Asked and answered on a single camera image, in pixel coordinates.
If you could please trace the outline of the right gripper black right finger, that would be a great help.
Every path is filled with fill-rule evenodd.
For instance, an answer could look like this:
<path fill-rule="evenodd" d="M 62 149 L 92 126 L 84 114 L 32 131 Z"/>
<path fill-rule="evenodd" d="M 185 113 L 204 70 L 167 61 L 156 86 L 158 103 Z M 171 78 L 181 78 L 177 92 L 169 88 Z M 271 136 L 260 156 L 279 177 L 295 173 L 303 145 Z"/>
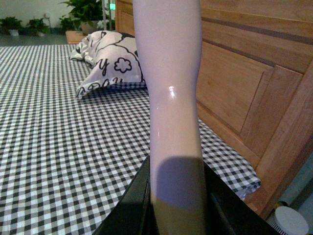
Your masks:
<path fill-rule="evenodd" d="M 204 175 L 207 195 L 208 235 L 277 235 L 278 232 L 249 208 L 207 165 Z"/>

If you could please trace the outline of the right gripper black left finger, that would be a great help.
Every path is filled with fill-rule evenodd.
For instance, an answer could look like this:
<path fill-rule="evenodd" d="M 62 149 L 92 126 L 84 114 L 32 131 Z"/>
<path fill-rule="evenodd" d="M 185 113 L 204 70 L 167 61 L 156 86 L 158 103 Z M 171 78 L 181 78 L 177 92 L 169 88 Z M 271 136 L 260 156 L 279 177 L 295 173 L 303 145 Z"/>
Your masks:
<path fill-rule="evenodd" d="M 150 197 L 150 158 L 147 157 L 122 199 L 93 232 L 94 235 L 157 235 Z"/>

